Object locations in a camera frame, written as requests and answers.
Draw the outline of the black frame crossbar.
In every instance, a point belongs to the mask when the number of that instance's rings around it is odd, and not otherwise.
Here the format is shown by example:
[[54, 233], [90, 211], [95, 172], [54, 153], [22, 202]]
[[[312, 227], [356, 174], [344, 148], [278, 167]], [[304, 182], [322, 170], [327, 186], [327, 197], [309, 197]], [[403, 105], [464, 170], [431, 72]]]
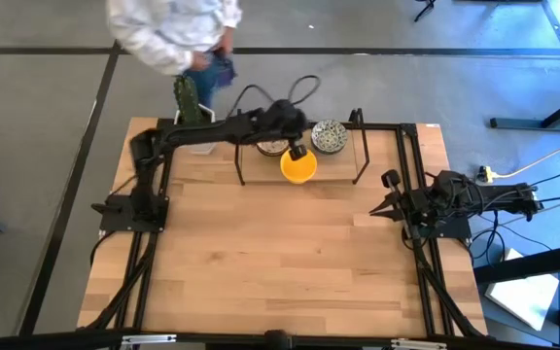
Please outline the black frame crossbar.
[[[210, 333], [142, 333], [135, 329], [91, 330], [72, 332], [39, 333], [31, 335], [11, 335], [0, 337], [0, 350], [97, 350], [122, 346], [122, 337], [130, 334], [176, 334], [177, 341], [171, 343], [219, 343], [264, 345], [263, 335], [252, 334], [210, 334]], [[298, 346], [317, 347], [378, 347], [391, 348], [388, 337], [338, 337], [291, 335], [294, 348]], [[506, 342], [488, 336], [460, 337], [453, 335], [430, 335], [424, 338], [408, 338], [445, 343], [447, 350], [560, 350], [516, 342]]]

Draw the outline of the wooden shelf black metal frame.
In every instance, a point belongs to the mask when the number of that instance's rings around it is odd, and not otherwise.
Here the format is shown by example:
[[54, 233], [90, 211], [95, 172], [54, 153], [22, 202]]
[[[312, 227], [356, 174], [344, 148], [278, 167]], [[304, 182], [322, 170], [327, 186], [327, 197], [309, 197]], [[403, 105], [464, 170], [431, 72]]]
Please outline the wooden shelf black metal frame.
[[[312, 146], [311, 129], [316, 123], [310, 124], [301, 139], [318, 161], [317, 171], [309, 181], [350, 181], [356, 184], [370, 163], [363, 111], [354, 109], [349, 120], [341, 122], [348, 131], [348, 141], [344, 149], [334, 155], [319, 153]], [[239, 146], [235, 151], [235, 167], [243, 184], [285, 182], [288, 180], [281, 173], [280, 158], [264, 156], [256, 146]]]

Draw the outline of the white plant pot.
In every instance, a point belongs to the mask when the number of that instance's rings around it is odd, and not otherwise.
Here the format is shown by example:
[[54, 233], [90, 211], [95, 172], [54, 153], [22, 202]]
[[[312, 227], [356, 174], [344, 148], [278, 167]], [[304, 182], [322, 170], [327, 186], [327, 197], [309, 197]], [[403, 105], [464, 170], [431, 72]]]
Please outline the white plant pot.
[[[208, 122], [208, 123], [214, 123], [216, 121], [216, 115], [215, 112], [209, 108], [207, 108], [206, 106], [199, 104], [198, 108], [202, 114], [202, 117]], [[182, 113], [180, 110], [176, 111], [175, 117], [174, 117], [174, 123], [175, 124], [180, 124], [182, 121]], [[185, 149], [187, 149], [191, 154], [193, 155], [198, 155], [198, 156], [208, 156], [210, 155], [214, 148], [215, 148], [216, 144], [215, 143], [203, 143], [203, 144], [195, 144], [195, 145], [188, 145], [185, 146]]]

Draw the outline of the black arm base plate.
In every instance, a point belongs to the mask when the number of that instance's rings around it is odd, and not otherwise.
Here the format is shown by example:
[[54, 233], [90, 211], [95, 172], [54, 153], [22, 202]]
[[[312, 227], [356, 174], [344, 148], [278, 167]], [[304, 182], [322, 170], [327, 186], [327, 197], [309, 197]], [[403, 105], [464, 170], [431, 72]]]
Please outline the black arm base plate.
[[114, 195], [105, 203], [94, 203], [92, 208], [101, 216], [99, 228], [105, 231], [160, 232], [165, 228], [168, 198], [154, 198], [157, 212], [143, 219], [134, 212], [129, 195]]
[[421, 238], [469, 238], [471, 229], [466, 211], [435, 204], [437, 221], [433, 227], [417, 227], [410, 223], [412, 233]]

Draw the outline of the white panel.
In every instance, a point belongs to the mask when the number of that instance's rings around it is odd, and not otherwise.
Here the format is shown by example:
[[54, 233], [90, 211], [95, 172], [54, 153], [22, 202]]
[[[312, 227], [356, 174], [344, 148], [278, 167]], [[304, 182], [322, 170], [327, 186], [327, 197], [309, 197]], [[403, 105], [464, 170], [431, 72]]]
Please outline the white panel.
[[540, 331], [558, 286], [557, 277], [542, 274], [489, 284], [485, 296], [535, 331]]

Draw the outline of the red floral mini bowl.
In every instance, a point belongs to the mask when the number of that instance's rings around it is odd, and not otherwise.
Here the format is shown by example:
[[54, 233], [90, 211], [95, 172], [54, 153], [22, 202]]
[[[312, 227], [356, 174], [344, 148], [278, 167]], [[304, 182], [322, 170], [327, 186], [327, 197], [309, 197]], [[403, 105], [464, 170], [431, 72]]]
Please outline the red floral mini bowl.
[[259, 142], [256, 148], [264, 156], [280, 157], [289, 149], [289, 142], [287, 140]]

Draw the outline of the silver aluminium bracket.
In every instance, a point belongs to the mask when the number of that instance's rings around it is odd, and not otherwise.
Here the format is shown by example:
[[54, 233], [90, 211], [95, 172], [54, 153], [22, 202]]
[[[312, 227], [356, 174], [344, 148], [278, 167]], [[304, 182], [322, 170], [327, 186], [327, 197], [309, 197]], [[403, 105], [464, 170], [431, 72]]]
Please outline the silver aluminium bracket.
[[447, 350], [447, 345], [426, 340], [397, 338], [391, 340], [391, 348], [393, 350]]
[[176, 341], [176, 334], [130, 334], [122, 337], [121, 345], [162, 344]]

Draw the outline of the yellow plastic mini bowl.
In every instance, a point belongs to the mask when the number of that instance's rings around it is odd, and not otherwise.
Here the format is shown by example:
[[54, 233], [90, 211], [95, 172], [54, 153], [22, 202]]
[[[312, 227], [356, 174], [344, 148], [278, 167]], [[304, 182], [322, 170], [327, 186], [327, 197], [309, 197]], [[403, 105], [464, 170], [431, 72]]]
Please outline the yellow plastic mini bowl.
[[311, 150], [307, 150], [304, 157], [292, 160], [290, 151], [286, 151], [280, 158], [282, 175], [293, 184], [303, 184], [313, 178], [317, 171], [318, 161]]

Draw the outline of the blue floral mini bowl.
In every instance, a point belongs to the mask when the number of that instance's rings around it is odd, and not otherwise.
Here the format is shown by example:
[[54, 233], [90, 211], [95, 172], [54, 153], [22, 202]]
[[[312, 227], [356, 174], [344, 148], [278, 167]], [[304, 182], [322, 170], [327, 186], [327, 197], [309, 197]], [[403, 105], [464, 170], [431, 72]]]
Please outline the blue floral mini bowl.
[[348, 141], [348, 131], [336, 120], [317, 122], [311, 129], [311, 143], [316, 151], [334, 155], [344, 149]]

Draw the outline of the black aluminium table frame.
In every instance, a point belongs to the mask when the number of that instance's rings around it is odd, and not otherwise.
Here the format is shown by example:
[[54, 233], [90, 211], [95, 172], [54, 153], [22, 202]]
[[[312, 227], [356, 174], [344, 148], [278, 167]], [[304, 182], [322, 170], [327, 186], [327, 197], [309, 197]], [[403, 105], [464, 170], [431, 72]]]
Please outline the black aluminium table frame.
[[361, 179], [243, 184], [235, 151], [178, 150], [162, 190], [157, 233], [117, 232], [96, 251], [78, 325], [116, 296], [140, 260], [147, 274], [118, 318], [144, 333], [424, 338], [458, 334], [420, 278], [400, 224], [370, 215], [385, 196], [381, 175], [423, 184], [446, 167], [437, 126], [366, 127], [370, 163]]

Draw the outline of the green cactus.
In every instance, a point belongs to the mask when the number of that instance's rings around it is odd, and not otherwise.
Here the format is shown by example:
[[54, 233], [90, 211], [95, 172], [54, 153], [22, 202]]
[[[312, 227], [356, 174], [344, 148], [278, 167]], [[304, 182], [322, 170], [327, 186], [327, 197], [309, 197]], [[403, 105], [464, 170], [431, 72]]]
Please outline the green cactus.
[[199, 108], [195, 83], [189, 76], [180, 75], [175, 78], [174, 94], [179, 110], [180, 124], [200, 125], [204, 123]]

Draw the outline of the person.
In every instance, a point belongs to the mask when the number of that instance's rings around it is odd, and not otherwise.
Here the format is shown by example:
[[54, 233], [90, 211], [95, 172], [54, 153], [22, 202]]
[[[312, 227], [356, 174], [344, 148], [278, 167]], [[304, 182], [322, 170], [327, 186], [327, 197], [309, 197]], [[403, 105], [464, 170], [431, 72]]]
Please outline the person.
[[107, 23], [126, 51], [165, 76], [187, 76], [210, 108], [220, 67], [231, 66], [238, 0], [106, 0]]

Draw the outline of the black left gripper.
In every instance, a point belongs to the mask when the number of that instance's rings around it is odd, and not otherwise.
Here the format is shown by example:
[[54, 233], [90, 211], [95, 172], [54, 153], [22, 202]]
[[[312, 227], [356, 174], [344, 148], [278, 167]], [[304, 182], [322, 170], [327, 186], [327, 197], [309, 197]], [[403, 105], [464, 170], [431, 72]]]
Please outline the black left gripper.
[[307, 148], [298, 139], [307, 129], [308, 120], [300, 108], [287, 99], [271, 104], [260, 115], [261, 141], [289, 140], [290, 158], [298, 161], [307, 155]]

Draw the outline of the black tripod foot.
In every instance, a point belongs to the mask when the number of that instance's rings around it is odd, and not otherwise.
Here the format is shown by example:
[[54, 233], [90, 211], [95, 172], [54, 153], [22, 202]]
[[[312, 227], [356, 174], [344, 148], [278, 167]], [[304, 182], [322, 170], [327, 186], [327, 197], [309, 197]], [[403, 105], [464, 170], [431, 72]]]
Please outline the black tripod foot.
[[423, 9], [415, 16], [413, 20], [414, 22], [418, 22], [435, 8], [435, 3], [437, 0], [415, 0], [415, 1], [424, 4]]

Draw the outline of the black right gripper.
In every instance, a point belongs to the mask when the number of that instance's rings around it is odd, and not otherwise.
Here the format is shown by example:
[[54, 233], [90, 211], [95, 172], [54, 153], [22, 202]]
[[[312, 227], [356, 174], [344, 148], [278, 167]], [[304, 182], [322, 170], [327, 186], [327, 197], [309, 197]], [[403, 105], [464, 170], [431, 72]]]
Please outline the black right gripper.
[[[401, 178], [396, 170], [386, 171], [382, 174], [381, 180], [384, 187], [389, 189], [390, 192], [384, 196], [384, 200], [380, 204], [369, 211], [371, 216], [402, 223], [402, 237], [404, 239], [412, 238], [408, 223], [421, 228], [432, 228], [436, 224], [437, 210], [427, 190], [411, 190], [402, 194], [399, 189]], [[403, 211], [396, 209], [401, 196]]]

